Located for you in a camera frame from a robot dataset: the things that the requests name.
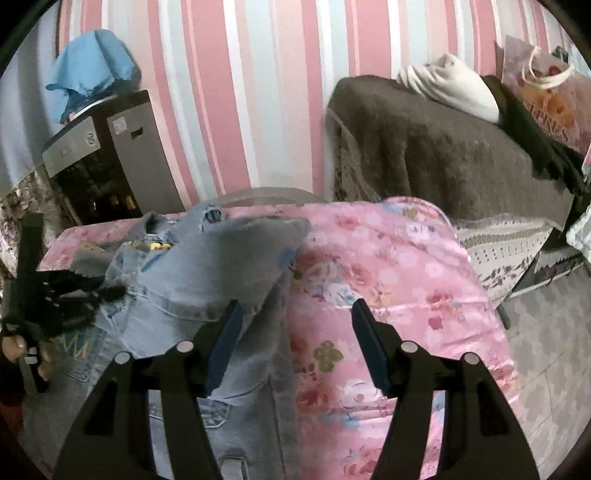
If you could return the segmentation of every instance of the screw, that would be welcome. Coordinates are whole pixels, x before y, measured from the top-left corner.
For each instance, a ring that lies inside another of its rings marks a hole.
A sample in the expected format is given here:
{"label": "screw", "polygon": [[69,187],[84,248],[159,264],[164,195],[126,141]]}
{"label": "screw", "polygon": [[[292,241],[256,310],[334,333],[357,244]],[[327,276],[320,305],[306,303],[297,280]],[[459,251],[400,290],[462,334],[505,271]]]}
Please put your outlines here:
{"label": "screw", "polygon": [[418,350],[418,345],[414,342],[411,342],[410,340],[406,340],[405,342],[402,342],[400,348],[403,352],[414,353]]}
{"label": "screw", "polygon": [[194,347],[193,342],[190,340],[183,340],[177,343],[177,350],[181,353],[189,353]]}
{"label": "screw", "polygon": [[480,362],[480,357],[475,353],[468,352],[466,355],[464,355],[464,360],[469,365],[478,365],[478,362]]}
{"label": "screw", "polygon": [[119,352],[115,355],[115,363],[119,365],[126,364],[131,359],[129,352]]}

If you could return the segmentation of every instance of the floor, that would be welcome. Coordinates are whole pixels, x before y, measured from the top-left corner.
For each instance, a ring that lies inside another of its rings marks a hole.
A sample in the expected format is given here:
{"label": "floor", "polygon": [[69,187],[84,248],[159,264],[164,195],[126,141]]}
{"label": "floor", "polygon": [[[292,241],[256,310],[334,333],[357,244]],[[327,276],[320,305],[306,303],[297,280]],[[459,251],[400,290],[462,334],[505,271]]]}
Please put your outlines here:
{"label": "floor", "polygon": [[545,480],[591,419],[591,278],[579,268],[503,305],[522,427]]}

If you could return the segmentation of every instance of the bag handle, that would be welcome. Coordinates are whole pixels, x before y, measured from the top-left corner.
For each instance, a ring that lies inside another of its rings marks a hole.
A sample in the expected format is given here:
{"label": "bag handle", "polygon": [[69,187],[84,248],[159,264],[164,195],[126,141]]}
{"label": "bag handle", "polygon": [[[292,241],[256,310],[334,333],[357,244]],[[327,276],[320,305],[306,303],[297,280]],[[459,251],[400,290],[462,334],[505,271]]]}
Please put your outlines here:
{"label": "bag handle", "polygon": [[[571,78],[574,75],[576,70],[574,68],[573,63],[569,59],[569,68],[567,68],[565,71],[560,72],[557,75],[551,75],[549,77],[535,76],[535,73],[533,71],[533,67],[531,66],[531,63],[534,61],[534,57],[539,55],[540,53],[541,53],[540,48],[537,46],[534,47],[534,49],[531,51],[531,54],[530,54],[530,60],[528,62],[524,63],[523,67],[521,68],[521,76],[523,78],[523,81],[525,83],[527,83],[528,85],[531,85],[532,87],[539,88],[540,90],[556,88],[557,86],[562,85],[564,82],[566,82],[569,78]],[[526,66],[528,66],[528,68],[530,70],[530,75],[532,76],[532,78],[534,80],[530,80],[528,77],[526,77],[526,75],[525,75],[525,67]]]}

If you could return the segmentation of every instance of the white cloth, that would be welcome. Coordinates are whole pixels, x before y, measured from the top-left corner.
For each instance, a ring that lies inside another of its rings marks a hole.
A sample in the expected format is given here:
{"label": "white cloth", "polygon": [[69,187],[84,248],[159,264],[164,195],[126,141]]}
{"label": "white cloth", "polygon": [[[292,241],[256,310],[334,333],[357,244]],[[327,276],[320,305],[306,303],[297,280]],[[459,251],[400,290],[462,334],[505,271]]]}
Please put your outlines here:
{"label": "white cloth", "polygon": [[524,62],[523,66],[521,67],[521,78],[523,78],[523,81],[528,85],[531,85],[532,87],[535,87],[539,90],[550,90],[562,85],[576,72],[573,63],[570,62],[569,68],[560,73],[548,75],[547,77],[538,77],[534,72],[532,62],[534,61],[534,57],[540,55],[541,53],[542,50],[539,47],[534,47],[534,49],[531,51],[530,59],[527,62]]}
{"label": "white cloth", "polygon": [[591,262],[591,205],[566,232],[566,242],[579,250]]}
{"label": "white cloth", "polygon": [[396,81],[429,100],[494,124],[499,122],[495,97],[480,75],[450,53],[426,66],[401,69]]}

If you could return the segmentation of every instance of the denim jeans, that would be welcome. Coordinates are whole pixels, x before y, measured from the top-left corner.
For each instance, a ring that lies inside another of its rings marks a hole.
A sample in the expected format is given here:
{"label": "denim jeans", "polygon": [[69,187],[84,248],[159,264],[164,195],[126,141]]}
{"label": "denim jeans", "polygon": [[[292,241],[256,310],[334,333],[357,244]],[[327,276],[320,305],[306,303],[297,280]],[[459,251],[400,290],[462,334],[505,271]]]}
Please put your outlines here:
{"label": "denim jeans", "polygon": [[[162,354],[237,299],[245,311],[241,338],[222,385],[199,400],[207,435],[226,479],[297,479],[284,310],[289,264],[308,231],[304,219],[225,220],[217,207],[199,204],[179,220],[147,215],[118,248],[104,247],[113,252],[109,264],[104,252],[79,251],[73,270],[106,268],[106,281],[126,285],[128,294],[100,308],[96,327],[58,339],[70,355],[50,392],[25,408],[21,443],[32,459],[53,467],[78,409],[117,351],[137,358]],[[150,248],[161,244],[172,247]],[[157,469],[171,478],[159,395],[151,393],[149,404]]]}

